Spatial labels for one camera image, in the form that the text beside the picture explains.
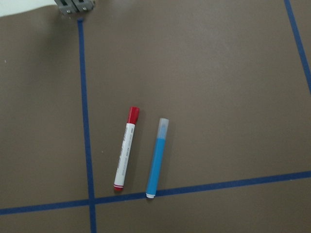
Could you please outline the red capped white marker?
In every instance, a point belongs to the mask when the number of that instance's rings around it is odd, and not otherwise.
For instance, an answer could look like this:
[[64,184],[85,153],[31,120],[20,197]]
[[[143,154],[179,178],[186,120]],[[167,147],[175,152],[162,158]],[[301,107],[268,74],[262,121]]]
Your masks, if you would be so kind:
[[135,106],[132,106],[129,109],[128,119],[125,125],[125,132],[121,146],[121,152],[119,156],[118,167],[114,179],[114,191],[122,191],[124,189],[127,166],[134,137],[135,126],[139,116],[139,111],[140,109]]

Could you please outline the blue highlighter pen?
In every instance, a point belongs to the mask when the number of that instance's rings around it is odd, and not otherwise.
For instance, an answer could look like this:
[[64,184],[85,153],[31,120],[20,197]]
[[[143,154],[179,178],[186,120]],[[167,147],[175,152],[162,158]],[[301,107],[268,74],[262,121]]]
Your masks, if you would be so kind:
[[145,192],[146,198],[148,199],[153,199],[156,196],[168,126],[169,120],[167,118],[161,118],[159,120],[153,160]]

